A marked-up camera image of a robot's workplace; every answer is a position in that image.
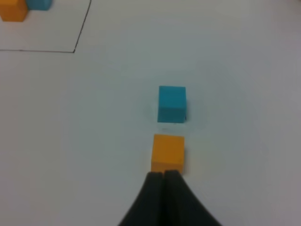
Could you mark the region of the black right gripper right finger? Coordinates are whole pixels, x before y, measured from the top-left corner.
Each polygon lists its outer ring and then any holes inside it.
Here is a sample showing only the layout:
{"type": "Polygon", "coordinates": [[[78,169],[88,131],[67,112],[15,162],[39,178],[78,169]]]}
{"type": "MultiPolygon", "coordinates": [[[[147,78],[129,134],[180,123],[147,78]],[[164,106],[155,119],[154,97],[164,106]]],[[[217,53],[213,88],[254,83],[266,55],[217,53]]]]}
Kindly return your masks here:
{"type": "Polygon", "coordinates": [[[164,173],[165,226],[219,226],[220,223],[202,205],[176,170],[164,173]]]}

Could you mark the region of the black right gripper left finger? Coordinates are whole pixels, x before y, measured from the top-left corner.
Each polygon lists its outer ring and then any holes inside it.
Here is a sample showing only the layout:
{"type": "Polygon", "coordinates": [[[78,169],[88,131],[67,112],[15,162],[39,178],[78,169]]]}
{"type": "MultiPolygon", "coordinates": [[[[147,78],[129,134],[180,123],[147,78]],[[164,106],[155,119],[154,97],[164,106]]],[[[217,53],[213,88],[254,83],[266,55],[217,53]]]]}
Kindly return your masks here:
{"type": "Polygon", "coordinates": [[[162,210],[163,174],[149,172],[120,226],[159,226],[162,210]]]}

